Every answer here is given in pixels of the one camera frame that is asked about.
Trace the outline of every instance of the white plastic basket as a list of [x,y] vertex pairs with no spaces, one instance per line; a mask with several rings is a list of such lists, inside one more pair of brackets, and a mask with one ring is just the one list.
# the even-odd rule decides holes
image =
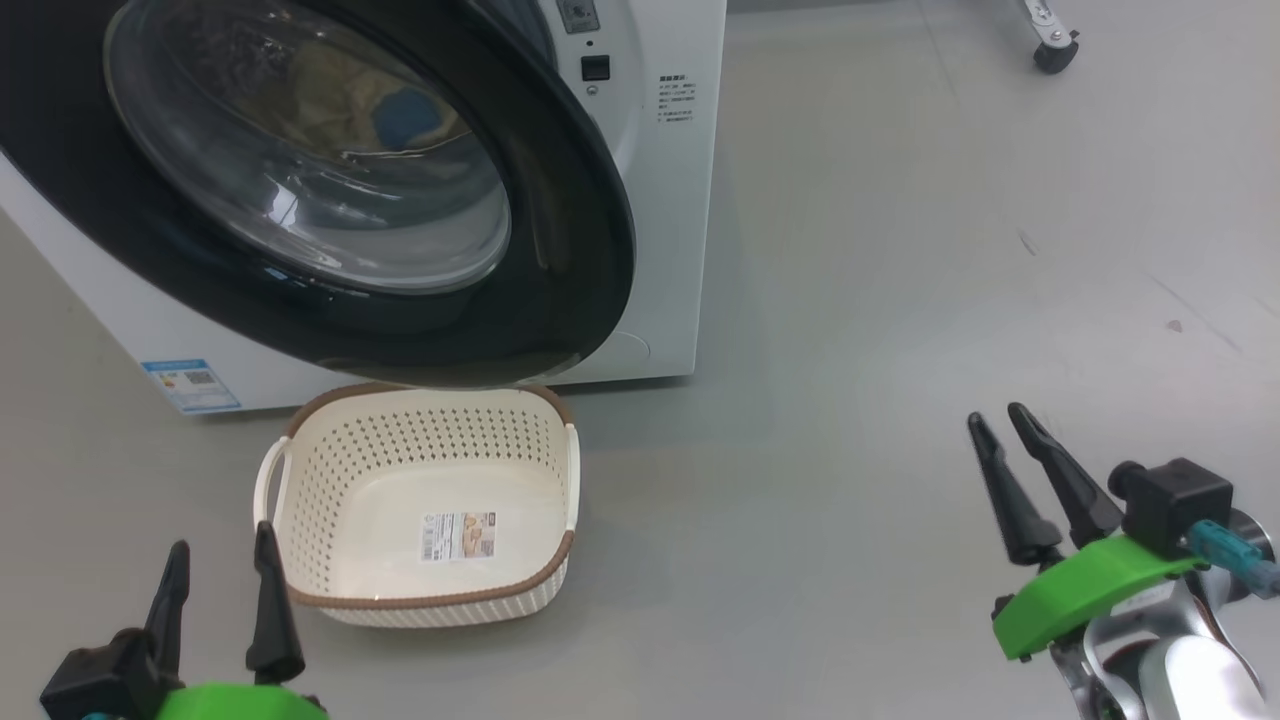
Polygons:
[[577,430],[550,391],[366,384],[298,410],[262,460],[253,521],[275,525],[293,602],[439,628],[545,607],[577,497]]

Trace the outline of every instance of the gray floor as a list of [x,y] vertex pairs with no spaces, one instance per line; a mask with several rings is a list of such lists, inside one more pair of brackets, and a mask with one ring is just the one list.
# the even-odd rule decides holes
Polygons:
[[[302,612],[296,688],[335,719],[1074,717],[991,635],[1028,573],[964,418],[1021,400],[1098,475],[1187,455],[1280,528],[1280,13],[1059,12],[1084,50],[1057,78],[1012,0],[731,18],[699,373],[572,395],[561,597],[442,633]],[[140,623],[177,537],[184,675],[246,679],[250,492],[285,415],[179,419],[0,237],[0,702],[35,716],[68,648]],[[1277,618],[1226,618],[1272,684]]]

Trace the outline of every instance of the white washing machine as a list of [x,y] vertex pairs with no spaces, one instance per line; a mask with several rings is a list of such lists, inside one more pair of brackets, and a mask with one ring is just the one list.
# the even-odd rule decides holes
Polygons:
[[691,373],[724,0],[14,0],[0,205],[184,413]]

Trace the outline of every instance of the blue connector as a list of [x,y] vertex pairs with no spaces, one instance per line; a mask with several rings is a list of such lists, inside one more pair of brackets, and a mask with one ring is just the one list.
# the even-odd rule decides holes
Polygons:
[[1189,550],[1239,578],[1249,591],[1270,600],[1280,594],[1280,565],[1262,551],[1212,520],[1201,520],[1187,533]]

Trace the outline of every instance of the black door frame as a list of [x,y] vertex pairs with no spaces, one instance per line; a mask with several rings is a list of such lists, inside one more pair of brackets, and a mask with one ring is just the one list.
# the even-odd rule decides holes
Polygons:
[[483,281],[440,295],[343,287],[207,217],[137,149],[102,73],[123,0],[15,0],[0,23],[0,149],[84,234],[201,314],[294,357],[431,387],[512,384],[609,336],[635,232],[608,145],[484,0],[293,0],[436,85],[507,187],[512,234]]

